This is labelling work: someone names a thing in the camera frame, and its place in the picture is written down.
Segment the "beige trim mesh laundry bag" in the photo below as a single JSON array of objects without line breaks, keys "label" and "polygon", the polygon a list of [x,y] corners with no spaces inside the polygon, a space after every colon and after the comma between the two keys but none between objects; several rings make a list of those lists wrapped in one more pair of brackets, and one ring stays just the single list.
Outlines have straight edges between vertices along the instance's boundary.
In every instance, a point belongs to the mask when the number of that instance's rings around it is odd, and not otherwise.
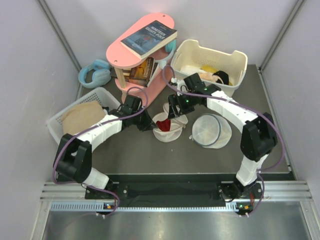
[{"label": "beige trim mesh laundry bag", "polygon": [[183,129],[188,123],[188,118],[182,115],[178,118],[168,119],[169,103],[163,104],[163,112],[156,114],[152,120],[157,128],[153,129],[155,138],[163,143],[168,143],[180,137]]}]

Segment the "red bra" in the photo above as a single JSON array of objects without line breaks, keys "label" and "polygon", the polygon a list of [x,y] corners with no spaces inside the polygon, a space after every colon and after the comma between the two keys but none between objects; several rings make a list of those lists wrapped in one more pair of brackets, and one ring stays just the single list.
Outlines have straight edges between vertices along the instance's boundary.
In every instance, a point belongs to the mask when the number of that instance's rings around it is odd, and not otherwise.
[{"label": "red bra", "polygon": [[158,126],[159,130],[162,132],[168,132],[171,130],[171,120],[165,119],[165,120],[157,120],[156,125]]}]

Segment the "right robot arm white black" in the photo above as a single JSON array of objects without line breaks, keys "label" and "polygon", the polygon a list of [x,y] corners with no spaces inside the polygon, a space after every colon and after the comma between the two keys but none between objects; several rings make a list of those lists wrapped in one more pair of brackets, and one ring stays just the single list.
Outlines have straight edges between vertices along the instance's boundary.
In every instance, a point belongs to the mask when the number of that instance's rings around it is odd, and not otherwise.
[{"label": "right robot arm white black", "polygon": [[168,96],[168,118],[174,119],[205,106],[231,122],[241,133],[243,158],[233,181],[232,198],[245,198],[257,182],[263,162],[278,143],[273,119],[237,103],[216,84],[205,85],[197,73],[183,80],[173,77],[167,85],[175,90]]}]

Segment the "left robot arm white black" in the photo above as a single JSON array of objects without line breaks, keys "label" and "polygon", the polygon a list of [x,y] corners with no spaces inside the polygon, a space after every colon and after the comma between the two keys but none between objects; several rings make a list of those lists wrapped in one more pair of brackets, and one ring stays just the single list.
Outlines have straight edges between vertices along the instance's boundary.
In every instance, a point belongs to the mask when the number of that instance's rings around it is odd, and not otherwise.
[{"label": "left robot arm white black", "polygon": [[142,132],[158,127],[142,99],[129,94],[123,104],[110,110],[98,123],[75,135],[62,136],[53,164],[53,179],[60,174],[71,182],[92,186],[102,198],[109,198],[114,191],[112,181],[92,167],[92,153],[108,138],[132,125]]}]

